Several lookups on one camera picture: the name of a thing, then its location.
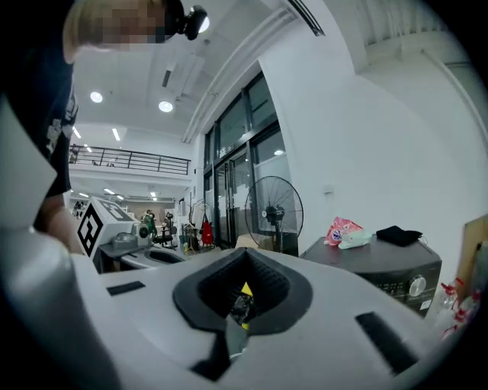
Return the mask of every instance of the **wooden board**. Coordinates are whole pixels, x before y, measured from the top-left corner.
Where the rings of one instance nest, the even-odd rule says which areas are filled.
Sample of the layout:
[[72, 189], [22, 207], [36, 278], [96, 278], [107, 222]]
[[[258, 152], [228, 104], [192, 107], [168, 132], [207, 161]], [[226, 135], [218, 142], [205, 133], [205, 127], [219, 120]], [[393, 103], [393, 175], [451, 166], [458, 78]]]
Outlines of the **wooden board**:
[[464, 281], [464, 286], [457, 291], [462, 299], [469, 291], [477, 246], [483, 240], [488, 240], [488, 214], [464, 225], [461, 261], [457, 268], [457, 277]]

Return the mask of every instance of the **green object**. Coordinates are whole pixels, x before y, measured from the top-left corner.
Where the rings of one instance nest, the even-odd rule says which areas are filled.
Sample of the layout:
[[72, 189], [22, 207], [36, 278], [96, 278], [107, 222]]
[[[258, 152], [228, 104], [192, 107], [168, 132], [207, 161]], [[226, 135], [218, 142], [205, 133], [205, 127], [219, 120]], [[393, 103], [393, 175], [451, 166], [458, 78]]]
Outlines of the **green object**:
[[147, 214], [144, 217], [143, 222], [146, 224], [146, 226], [147, 226], [147, 228], [149, 230], [149, 235], [153, 235], [153, 236], [157, 236], [158, 235], [158, 231], [156, 230], [156, 224], [154, 222], [154, 218], [151, 217], [150, 214]]

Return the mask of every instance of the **glass door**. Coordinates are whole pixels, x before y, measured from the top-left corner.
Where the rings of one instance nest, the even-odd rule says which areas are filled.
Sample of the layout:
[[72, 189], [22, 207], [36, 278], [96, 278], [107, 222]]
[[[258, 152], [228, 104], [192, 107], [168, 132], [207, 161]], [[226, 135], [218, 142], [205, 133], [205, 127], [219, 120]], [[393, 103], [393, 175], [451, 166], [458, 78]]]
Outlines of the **glass door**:
[[251, 181], [246, 151], [230, 158], [230, 226], [231, 242], [236, 246], [240, 235], [248, 234], [246, 225], [246, 200]]
[[217, 204], [215, 205], [216, 224], [219, 232], [219, 245], [231, 248], [229, 229], [229, 164], [221, 165], [217, 170]]
[[239, 236], [248, 233], [246, 200], [250, 176], [246, 151], [231, 156], [216, 172], [219, 243], [222, 248], [234, 248]]

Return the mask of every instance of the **control knob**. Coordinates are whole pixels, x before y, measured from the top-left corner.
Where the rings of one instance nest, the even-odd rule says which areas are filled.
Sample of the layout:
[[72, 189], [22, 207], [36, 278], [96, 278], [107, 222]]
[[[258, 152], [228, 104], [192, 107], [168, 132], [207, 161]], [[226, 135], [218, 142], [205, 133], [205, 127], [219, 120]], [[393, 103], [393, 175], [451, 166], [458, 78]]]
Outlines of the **control knob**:
[[425, 290], [427, 281], [422, 275], [417, 275], [413, 277], [409, 282], [409, 294], [410, 296], [419, 296]]

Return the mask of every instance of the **electric fan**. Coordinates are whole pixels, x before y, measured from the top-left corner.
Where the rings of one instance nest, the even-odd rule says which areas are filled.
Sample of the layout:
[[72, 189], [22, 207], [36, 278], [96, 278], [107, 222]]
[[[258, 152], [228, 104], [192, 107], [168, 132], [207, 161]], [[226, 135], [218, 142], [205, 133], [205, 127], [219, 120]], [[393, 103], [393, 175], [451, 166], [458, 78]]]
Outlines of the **electric fan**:
[[278, 176], [259, 179], [249, 190], [245, 211], [247, 229], [260, 248], [298, 255], [303, 207], [289, 182]]

